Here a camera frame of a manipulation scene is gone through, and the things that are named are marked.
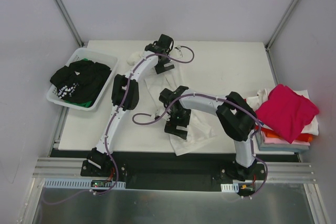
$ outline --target pink cloth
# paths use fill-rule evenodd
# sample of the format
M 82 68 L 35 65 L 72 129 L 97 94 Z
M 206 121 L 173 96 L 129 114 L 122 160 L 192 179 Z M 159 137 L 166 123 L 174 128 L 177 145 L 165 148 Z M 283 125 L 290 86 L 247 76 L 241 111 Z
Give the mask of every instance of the pink cloth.
M 275 137 L 266 137 L 265 136 L 265 144 L 290 144 L 286 140 L 275 138 Z M 310 146 L 310 143 L 294 140 L 291 144 L 299 144 L 299 145 L 306 145 Z
M 258 119 L 288 143 L 292 143 L 319 112 L 309 99 L 282 84 L 270 92 L 268 101 L 256 111 Z

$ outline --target white folded cloth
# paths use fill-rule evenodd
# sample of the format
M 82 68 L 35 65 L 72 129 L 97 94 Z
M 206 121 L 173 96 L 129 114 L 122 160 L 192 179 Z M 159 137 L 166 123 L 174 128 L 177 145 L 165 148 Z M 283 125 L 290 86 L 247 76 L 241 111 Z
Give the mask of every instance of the white folded cloth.
M 143 52 L 135 52 L 127 60 L 129 65 L 134 65 L 138 62 Z M 173 49 L 170 56 L 176 59 L 181 59 L 183 57 L 182 53 L 178 49 Z M 156 111 L 145 111 L 145 113 L 152 113 L 155 115 L 161 115 L 164 111 L 162 102 L 159 101 L 160 92 L 168 88 L 172 91 L 177 89 L 180 85 L 185 85 L 183 82 L 183 75 L 180 70 L 180 63 L 173 62 L 175 68 L 164 72 L 162 74 L 156 74 L 155 70 L 152 69 L 150 73 L 145 77 L 145 83 L 149 94 L 152 97 L 153 103 L 156 106 Z M 190 123 L 186 129 L 188 131 L 187 139 L 184 140 L 178 136 L 168 134 L 170 137 L 170 142 L 177 156 L 195 151 L 211 141 L 214 140 L 216 136 L 214 130 L 210 125 L 204 121 L 202 112 L 192 111 Z
M 263 89 L 257 92 L 256 97 L 248 97 L 246 98 L 247 104 L 256 111 L 260 106 L 268 100 L 268 94 L 272 91 L 272 89 Z M 308 90 L 302 91 L 294 91 L 298 95 L 302 95 L 305 98 L 309 99 Z M 310 124 L 306 125 L 301 133 L 308 133 L 315 136 L 319 135 L 319 123 L 317 121 L 316 116 L 313 118 Z

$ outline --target white table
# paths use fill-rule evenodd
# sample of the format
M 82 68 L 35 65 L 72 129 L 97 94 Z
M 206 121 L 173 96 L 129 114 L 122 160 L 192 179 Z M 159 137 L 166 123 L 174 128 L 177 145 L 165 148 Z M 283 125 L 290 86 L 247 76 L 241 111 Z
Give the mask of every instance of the white table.
M 120 59 L 117 73 L 124 74 L 130 69 L 126 63 L 136 51 L 143 51 L 152 41 L 89 41 L 88 48 L 113 54 Z M 176 41 L 175 45 L 186 45 L 195 52 L 192 63 L 182 66 L 181 83 L 194 90 L 211 94 L 229 94 L 238 92 L 242 97 L 256 95 L 257 90 L 275 86 L 263 43 L 258 42 L 207 42 Z M 183 49 L 184 59 L 190 52 Z M 111 113 L 112 85 L 107 88 L 96 112 L 70 109 L 61 136 L 59 150 L 91 150 L 106 126 Z M 144 81 L 139 83 L 140 101 L 131 116 L 138 112 L 155 111 L 154 104 Z M 131 116 L 125 124 L 128 130 L 121 130 L 115 138 L 114 151 L 125 152 L 174 152 L 169 136 L 164 133 L 164 121 L 150 126 L 138 126 L 132 123 Z M 197 150 L 197 153 L 234 153 L 234 142 L 229 138 L 218 118 L 204 113 L 212 125 L 217 137 L 209 145 Z M 292 152 L 260 152 L 255 144 L 256 153 L 292 154 Z

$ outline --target gray wall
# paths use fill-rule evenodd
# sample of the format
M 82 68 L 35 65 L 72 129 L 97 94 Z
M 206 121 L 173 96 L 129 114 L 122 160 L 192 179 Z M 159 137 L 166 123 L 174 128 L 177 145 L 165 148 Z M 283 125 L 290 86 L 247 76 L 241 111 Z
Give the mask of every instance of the gray wall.
M 63 0 L 84 41 L 267 42 L 291 0 Z
M 45 97 L 50 76 L 77 45 L 53 0 L 0 6 L 0 222 L 14 223 L 55 128 L 59 107 Z
M 302 0 L 271 51 L 280 81 L 308 89 L 320 108 L 320 136 L 304 159 L 312 162 L 336 223 L 336 0 Z

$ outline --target white laundry basket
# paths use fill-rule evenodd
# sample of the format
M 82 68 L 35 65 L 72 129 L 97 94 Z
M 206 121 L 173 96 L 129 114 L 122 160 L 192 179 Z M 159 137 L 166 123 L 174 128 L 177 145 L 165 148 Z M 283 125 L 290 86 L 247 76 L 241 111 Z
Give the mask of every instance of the white laundry basket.
M 88 60 L 92 60 L 93 62 L 99 62 L 102 64 L 105 64 L 107 66 L 110 67 L 111 69 L 111 73 L 104 85 L 104 87 L 101 89 L 97 99 L 95 100 L 94 104 L 91 107 L 85 108 L 85 107 L 81 107 L 81 106 L 77 106 L 74 104 L 70 104 L 67 103 L 65 101 L 63 101 L 62 99 L 58 98 L 57 96 L 57 88 L 52 85 L 47 93 L 47 100 L 50 102 L 53 102 L 55 104 L 59 104 L 65 107 L 69 107 L 72 109 L 76 109 L 76 110 L 85 110 L 85 111 L 93 111 L 96 110 L 96 107 L 101 99 L 101 97 L 103 96 L 106 87 L 109 85 L 109 83 L 112 80 L 112 77 L 114 76 L 115 72 L 116 72 L 116 68 L 117 68 L 117 64 L 118 64 L 118 58 L 112 55 L 109 55 L 105 52 L 100 52 L 97 50 L 92 50 L 92 49 L 88 49 L 88 48 L 78 48 L 70 57 L 70 59 L 68 60 L 68 62 L 66 63 L 66 66 L 69 66 L 70 63 L 74 62 L 74 61 L 78 61 L 78 60 L 82 60 L 82 59 L 88 59 Z

